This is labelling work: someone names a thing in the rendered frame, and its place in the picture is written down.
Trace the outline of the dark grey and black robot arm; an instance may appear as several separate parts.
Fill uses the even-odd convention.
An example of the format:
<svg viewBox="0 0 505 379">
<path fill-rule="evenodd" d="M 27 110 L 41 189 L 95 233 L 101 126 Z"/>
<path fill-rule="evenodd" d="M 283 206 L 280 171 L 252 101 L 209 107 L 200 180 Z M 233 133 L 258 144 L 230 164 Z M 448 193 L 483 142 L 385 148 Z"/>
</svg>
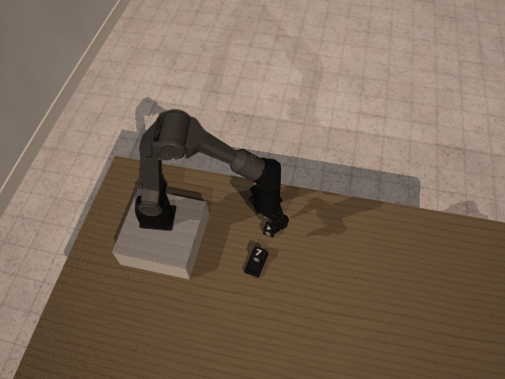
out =
<svg viewBox="0 0 505 379">
<path fill-rule="evenodd" d="M 201 152 L 228 163 L 233 172 L 256 183 L 261 204 L 273 205 L 279 201 L 281 164 L 276 159 L 260 158 L 245 149 L 231 148 L 205 131 L 196 118 L 184 111 L 172 109 L 160 113 L 142 135 L 139 149 L 143 189 L 137 197 L 135 213 L 140 228 L 172 230 L 177 207 L 170 205 L 166 195 L 162 160 L 180 159 L 185 154 L 188 159 Z"/>
</svg>

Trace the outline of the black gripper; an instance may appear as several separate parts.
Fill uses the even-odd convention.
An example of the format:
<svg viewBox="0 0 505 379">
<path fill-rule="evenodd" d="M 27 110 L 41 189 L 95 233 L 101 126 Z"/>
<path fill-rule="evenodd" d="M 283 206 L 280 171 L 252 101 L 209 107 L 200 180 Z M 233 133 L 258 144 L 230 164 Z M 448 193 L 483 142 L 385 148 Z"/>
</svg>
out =
<svg viewBox="0 0 505 379">
<path fill-rule="evenodd" d="M 258 200 L 256 185 L 250 187 L 250 192 L 252 193 L 252 196 L 249 197 L 249 202 L 254 206 L 256 212 L 272 220 L 272 222 L 270 222 L 268 226 L 271 228 L 273 234 L 280 231 L 280 229 L 282 230 L 285 227 L 287 227 L 289 218 L 286 215 L 283 215 L 282 208 L 280 205 L 280 203 L 282 202 L 281 197 L 279 198 L 279 201 L 276 204 L 264 205 L 263 203 L 261 204 Z"/>
</svg>

